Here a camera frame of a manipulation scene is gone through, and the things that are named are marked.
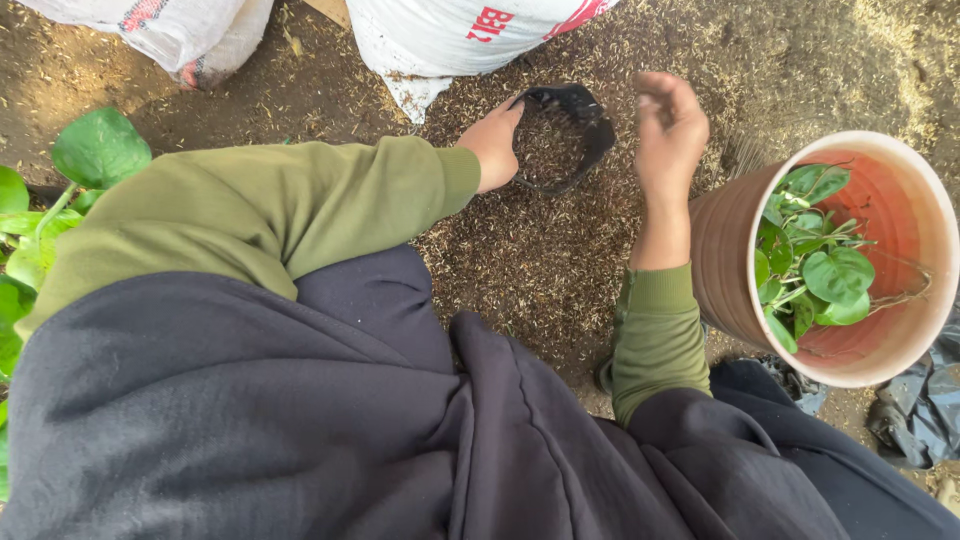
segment black plastic sheet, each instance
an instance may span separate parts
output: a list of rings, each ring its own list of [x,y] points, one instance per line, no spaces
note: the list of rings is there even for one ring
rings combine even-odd
[[[877,390],[867,428],[897,467],[960,459],[960,297],[926,355]]]
[[[824,400],[827,399],[828,387],[825,384],[808,379],[779,356],[763,356],[758,361],[767,369],[767,373],[774,378],[780,388],[786,391],[800,410],[810,416],[817,414],[820,405],[823,405]]]

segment soil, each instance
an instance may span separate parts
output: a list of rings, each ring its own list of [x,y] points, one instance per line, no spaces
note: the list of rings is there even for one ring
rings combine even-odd
[[[514,132],[517,174],[536,187],[569,184],[583,156],[584,128],[557,110],[558,105],[551,102],[541,107],[527,100]]]
[[[954,206],[960,193],[960,5],[952,0],[621,0],[502,69],[456,79],[421,128],[363,65],[350,32],[300,1],[287,4],[285,17],[277,4],[250,60],[211,91],[181,90],[115,36],[0,5],[0,162],[32,184],[64,185],[50,145],[73,118],[110,105],[155,155],[409,134],[444,146],[524,88],[582,83],[613,120],[617,143],[576,189],[546,197],[510,184],[416,245],[442,318],[480,311],[553,366],[591,413],[608,416],[590,369],[609,352],[613,301],[643,219],[632,173],[634,71],[686,78],[710,118],[691,196],[852,129],[905,141],[941,175]],[[710,332],[711,361],[754,353]],[[870,443],[859,427],[871,392],[834,390],[822,415]],[[923,476],[924,487],[940,474]]]

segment fist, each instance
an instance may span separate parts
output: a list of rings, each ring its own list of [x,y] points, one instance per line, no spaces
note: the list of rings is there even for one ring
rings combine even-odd
[[[637,73],[639,146],[635,168],[650,205],[686,207],[690,182],[709,138],[697,96],[669,73]]]
[[[500,104],[460,135],[454,146],[469,149],[480,161],[480,186],[477,193],[497,189],[510,181],[519,168],[514,154],[514,130],[523,115],[521,100],[511,109],[512,97]]]

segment sweatshirt cuff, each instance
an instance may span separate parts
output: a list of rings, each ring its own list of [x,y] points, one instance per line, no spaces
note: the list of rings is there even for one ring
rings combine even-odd
[[[480,160],[466,148],[438,148],[437,158],[444,170],[446,195],[444,216],[464,209],[480,186]]]
[[[697,307],[690,263],[666,270],[626,270],[632,313],[683,313]]]

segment woven polypropylene sack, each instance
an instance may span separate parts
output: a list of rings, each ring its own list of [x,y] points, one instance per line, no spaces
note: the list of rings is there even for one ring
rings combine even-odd
[[[347,0],[360,55],[414,123],[451,76],[489,73],[617,0]]]
[[[209,88],[263,38],[273,0],[22,0],[47,18],[119,35],[185,86]]]

